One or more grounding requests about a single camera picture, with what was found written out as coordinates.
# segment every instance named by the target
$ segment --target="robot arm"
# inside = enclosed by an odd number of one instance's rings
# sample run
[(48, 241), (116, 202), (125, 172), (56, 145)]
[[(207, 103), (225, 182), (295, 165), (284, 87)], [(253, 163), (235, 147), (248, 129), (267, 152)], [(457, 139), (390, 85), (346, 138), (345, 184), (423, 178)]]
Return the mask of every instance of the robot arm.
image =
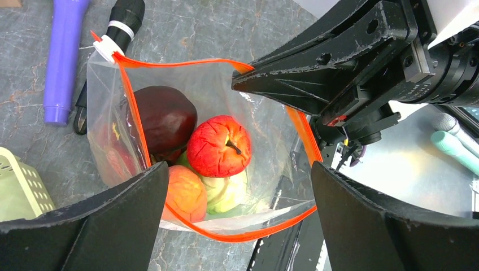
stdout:
[(297, 37), (234, 75), (232, 89), (312, 116), (323, 145), (381, 139), (398, 123), (389, 101), (479, 106), (478, 25), (437, 37), (426, 0), (340, 0)]

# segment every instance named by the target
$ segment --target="teal object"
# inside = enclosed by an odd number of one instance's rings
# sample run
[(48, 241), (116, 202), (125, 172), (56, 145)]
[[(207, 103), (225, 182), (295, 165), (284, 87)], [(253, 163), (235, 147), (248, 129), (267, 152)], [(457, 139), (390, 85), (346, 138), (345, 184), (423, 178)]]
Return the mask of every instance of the teal object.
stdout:
[(431, 135), (431, 142), (442, 152), (451, 156), (474, 174), (479, 175), (479, 158), (468, 151), (455, 136), (437, 131)]

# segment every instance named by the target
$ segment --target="marble countertop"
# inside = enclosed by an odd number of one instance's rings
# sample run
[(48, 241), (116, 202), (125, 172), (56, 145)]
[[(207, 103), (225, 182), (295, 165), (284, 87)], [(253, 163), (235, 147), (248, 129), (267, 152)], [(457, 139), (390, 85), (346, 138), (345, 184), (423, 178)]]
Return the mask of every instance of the marble countertop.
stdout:
[[(93, 52), (90, 30), (106, 31), (116, 0), (92, 0), (84, 19), (74, 101)], [(127, 55), (147, 62), (231, 58), (250, 62), (310, 26), (315, 18), (292, 0), (145, 0), (143, 26)], [(43, 124), (43, 90), (53, 1), (0, 8), (0, 144), (35, 167), (57, 207), (107, 187), (88, 140), (71, 127)], [(229, 244), (196, 233), (158, 231), (149, 270), (245, 270), (253, 243)]]

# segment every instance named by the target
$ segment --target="plastic bag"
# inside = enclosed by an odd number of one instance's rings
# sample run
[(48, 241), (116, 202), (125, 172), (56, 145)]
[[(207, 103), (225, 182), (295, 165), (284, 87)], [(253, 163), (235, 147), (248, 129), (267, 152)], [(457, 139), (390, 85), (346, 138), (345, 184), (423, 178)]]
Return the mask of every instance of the plastic bag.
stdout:
[(245, 242), (288, 228), (316, 211), (310, 169), (313, 161), (322, 158), (306, 116), (273, 100), (231, 90), (233, 71), (253, 67), (225, 59), (150, 64), (119, 53), (113, 58), (115, 64), (110, 64), (95, 52), (87, 70), (87, 135), (101, 178), (110, 187), (152, 163), (134, 91), (149, 86), (175, 88), (197, 109), (197, 127), (212, 117), (228, 115), (251, 139), (252, 157), (238, 206), (191, 223), (167, 203), (162, 218), (169, 212), (175, 219), (162, 219), (161, 228)]

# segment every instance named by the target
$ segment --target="green plastic basket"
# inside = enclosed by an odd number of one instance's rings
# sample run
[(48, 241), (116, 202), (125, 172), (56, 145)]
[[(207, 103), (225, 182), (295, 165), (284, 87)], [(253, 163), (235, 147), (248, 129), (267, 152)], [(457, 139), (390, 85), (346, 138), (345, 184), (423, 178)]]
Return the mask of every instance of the green plastic basket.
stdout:
[(37, 170), (0, 147), (0, 222), (34, 219), (54, 209)]

